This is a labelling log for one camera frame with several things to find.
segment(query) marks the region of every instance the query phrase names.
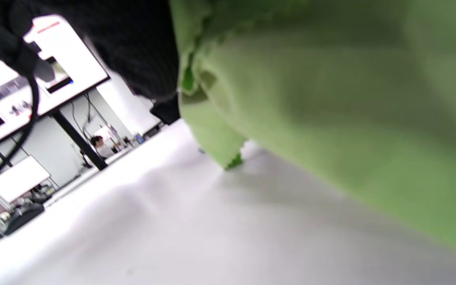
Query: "monitor screen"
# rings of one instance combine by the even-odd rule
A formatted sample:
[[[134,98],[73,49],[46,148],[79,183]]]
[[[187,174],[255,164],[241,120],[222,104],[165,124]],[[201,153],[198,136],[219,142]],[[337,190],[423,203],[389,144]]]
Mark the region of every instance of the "monitor screen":
[[[11,203],[49,177],[47,170],[28,156],[0,174],[0,196]]]
[[[108,79],[91,51],[68,22],[57,15],[33,20],[24,36],[29,47],[52,65],[55,78],[40,87],[39,115],[70,101]],[[27,80],[0,61],[0,141],[29,122],[31,87]]]
[[[108,141],[112,139],[115,135],[117,135],[117,131],[114,129],[112,125],[103,126],[101,129],[94,132],[94,135],[99,135],[103,138],[103,141]]]

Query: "white table surface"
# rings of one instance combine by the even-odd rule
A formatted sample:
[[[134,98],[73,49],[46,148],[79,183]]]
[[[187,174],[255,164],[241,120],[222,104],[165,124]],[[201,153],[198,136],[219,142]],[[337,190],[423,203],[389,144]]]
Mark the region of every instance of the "white table surface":
[[[246,147],[225,172],[181,121],[0,242],[0,285],[456,285],[456,253]]]

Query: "white screen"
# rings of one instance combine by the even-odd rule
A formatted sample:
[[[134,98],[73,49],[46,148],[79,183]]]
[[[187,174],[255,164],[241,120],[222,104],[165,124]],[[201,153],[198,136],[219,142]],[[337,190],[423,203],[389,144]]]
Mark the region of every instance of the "white screen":
[[[38,55],[52,64],[55,80],[37,80],[40,87],[38,114],[43,115],[107,78],[105,70],[66,20],[52,15],[33,20],[24,36]],[[29,121],[31,88],[27,80],[0,61],[0,139]]]
[[[0,196],[13,202],[49,177],[47,170],[34,157],[28,156],[0,174]]]

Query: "black stand pole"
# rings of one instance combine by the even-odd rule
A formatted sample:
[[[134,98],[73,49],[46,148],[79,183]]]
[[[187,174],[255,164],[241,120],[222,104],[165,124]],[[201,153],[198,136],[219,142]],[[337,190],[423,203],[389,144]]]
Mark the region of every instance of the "black stand pole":
[[[83,151],[87,157],[89,157],[96,168],[103,170],[108,166],[107,163],[89,146],[89,144],[84,141],[84,138],[75,130],[74,126],[70,124],[60,111],[56,111],[53,115],[51,115],[51,117],[53,117],[59,126],[61,126],[61,128],[63,128],[63,130],[67,133],[67,135],[71,137],[80,150]]]
[[[6,159],[6,157],[5,157],[1,152],[0,152],[0,159],[1,159],[1,160],[5,160],[5,159]],[[6,164],[7,164],[7,166],[9,166],[9,167],[13,167],[13,164],[12,164],[10,161],[7,162]]]

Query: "green cloth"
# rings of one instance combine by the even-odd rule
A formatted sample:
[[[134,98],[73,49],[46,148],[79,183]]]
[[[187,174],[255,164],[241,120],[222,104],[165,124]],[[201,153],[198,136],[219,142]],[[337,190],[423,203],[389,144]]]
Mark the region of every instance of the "green cloth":
[[[213,159],[253,139],[456,248],[456,1],[170,4],[181,113]]]

